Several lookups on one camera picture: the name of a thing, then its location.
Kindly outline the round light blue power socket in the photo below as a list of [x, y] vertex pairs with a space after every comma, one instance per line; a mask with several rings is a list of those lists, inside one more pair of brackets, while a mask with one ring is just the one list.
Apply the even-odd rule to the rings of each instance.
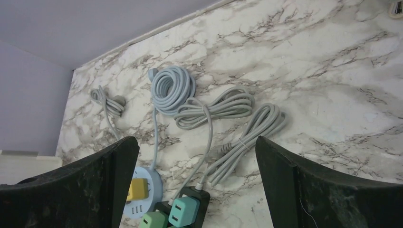
[[158, 172], [151, 168], [135, 167], [123, 214], [131, 219], [139, 219], [153, 211], [163, 198], [163, 183]]

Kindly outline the white cylindrical drum device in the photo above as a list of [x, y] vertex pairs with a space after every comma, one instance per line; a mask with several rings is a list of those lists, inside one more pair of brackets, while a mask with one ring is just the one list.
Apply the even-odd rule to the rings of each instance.
[[389, 17], [393, 19], [403, 18], [403, 1], [402, 0], [391, 0], [388, 9]]

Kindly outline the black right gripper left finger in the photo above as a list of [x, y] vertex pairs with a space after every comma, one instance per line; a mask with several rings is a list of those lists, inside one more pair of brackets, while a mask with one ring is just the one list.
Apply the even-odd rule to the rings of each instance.
[[139, 151], [127, 136], [55, 170], [2, 184], [1, 227], [119, 227]]

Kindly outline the teal cube plug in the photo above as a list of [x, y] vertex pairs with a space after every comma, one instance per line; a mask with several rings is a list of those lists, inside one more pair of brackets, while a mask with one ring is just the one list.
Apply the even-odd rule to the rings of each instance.
[[192, 224], [196, 220], [199, 206], [200, 202], [196, 198], [189, 196], [176, 198], [168, 217], [169, 223], [177, 228]]

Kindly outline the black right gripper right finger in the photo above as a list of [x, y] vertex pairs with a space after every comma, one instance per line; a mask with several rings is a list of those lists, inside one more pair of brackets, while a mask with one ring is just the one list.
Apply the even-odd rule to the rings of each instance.
[[400, 228], [401, 184], [342, 173], [260, 136], [255, 154], [276, 228]]

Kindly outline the green cube plug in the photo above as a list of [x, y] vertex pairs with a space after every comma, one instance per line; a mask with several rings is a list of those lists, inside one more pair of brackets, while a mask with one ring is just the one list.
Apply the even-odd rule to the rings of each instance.
[[167, 228], [168, 215], [161, 211], [145, 213], [139, 223], [139, 228]]

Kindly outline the yellow cube plug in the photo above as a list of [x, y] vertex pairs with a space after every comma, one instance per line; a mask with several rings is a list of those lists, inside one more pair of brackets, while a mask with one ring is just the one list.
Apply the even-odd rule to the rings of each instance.
[[143, 200], [149, 197], [148, 181], [145, 178], [133, 178], [130, 182], [126, 201]]

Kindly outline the black power strip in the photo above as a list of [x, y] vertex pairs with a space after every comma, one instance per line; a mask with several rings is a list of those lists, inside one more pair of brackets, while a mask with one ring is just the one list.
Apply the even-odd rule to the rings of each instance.
[[168, 228], [202, 228], [210, 198], [204, 190], [197, 190], [194, 186], [184, 187], [172, 203], [157, 202], [154, 211], [167, 216]]

